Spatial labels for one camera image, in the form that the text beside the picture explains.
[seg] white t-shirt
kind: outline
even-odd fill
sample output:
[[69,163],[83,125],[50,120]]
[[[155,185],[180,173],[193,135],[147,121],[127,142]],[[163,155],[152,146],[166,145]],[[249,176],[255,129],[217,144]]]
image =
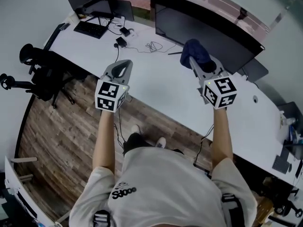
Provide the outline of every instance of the white t-shirt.
[[257,203],[230,159],[220,162],[210,180],[180,153],[156,147],[126,153],[122,176],[93,170],[70,214],[70,227],[92,227],[94,214],[110,212],[117,227],[177,226],[224,227],[223,193],[241,202],[245,226],[257,214]]

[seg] forearm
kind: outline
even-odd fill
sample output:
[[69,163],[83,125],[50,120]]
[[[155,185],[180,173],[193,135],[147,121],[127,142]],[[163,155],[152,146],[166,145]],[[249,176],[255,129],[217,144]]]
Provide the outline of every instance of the forearm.
[[232,140],[225,108],[214,110],[213,169],[225,158],[232,160]]
[[93,169],[108,168],[115,174],[114,114],[103,111],[93,155]]

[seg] fiducial marker cube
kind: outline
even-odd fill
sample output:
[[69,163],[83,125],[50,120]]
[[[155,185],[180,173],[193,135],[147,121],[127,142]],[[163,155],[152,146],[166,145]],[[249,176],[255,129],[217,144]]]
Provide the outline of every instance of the fiducial marker cube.
[[128,90],[129,86],[99,79],[95,91],[96,108],[116,112],[125,101]]
[[203,97],[215,108],[225,108],[233,104],[237,89],[232,76],[206,80]]

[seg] blue cloth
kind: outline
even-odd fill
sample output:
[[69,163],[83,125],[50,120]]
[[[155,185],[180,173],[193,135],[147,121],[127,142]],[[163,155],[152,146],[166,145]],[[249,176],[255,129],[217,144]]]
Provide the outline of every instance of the blue cloth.
[[191,69],[189,64],[190,56],[196,60],[200,67],[202,67],[203,64],[212,61],[207,50],[196,39],[188,40],[185,43],[181,54],[180,63],[189,69]]

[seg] bottle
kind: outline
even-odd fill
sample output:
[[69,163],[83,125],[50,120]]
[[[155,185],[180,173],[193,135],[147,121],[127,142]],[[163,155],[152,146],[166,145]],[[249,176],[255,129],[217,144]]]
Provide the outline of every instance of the bottle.
[[282,125],[292,125],[296,123],[296,118],[282,119]]

